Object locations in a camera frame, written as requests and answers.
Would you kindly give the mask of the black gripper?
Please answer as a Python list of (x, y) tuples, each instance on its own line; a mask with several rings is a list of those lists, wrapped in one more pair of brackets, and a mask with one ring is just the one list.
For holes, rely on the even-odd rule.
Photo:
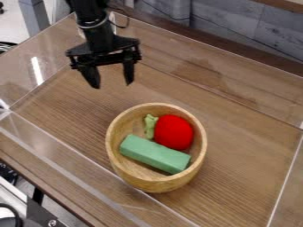
[(100, 76), (96, 67), (122, 64), (125, 84), (133, 82), (134, 63), (141, 60), (140, 40), (113, 33), (106, 20), (94, 27), (78, 27), (85, 42), (65, 52), (72, 69), (77, 69), (93, 89), (100, 88)]

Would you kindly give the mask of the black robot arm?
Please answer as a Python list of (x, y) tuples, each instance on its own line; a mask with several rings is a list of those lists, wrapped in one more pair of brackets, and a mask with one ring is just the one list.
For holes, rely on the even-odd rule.
[(134, 79), (134, 64), (141, 60), (140, 40), (113, 33), (106, 13), (109, 0), (70, 0), (85, 42), (68, 49), (69, 66), (78, 70), (89, 86), (100, 88), (98, 67), (122, 64), (125, 84)]

